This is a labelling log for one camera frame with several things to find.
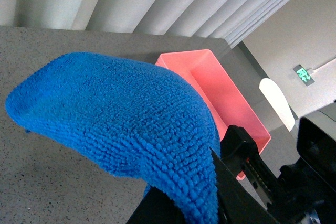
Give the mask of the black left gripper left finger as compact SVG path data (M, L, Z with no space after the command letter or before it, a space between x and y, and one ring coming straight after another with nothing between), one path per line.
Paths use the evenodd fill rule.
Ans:
M186 223L186 221L173 200L158 189L150 189L127 223L174 224Z

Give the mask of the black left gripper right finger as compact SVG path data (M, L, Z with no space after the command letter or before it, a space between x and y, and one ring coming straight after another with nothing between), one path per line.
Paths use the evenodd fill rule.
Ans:
M283 193L261 159L256 142L243 127L230 125L221 141L221 155L212 152L216 172L219 223L278 223L239 183L243 172L265 206Z

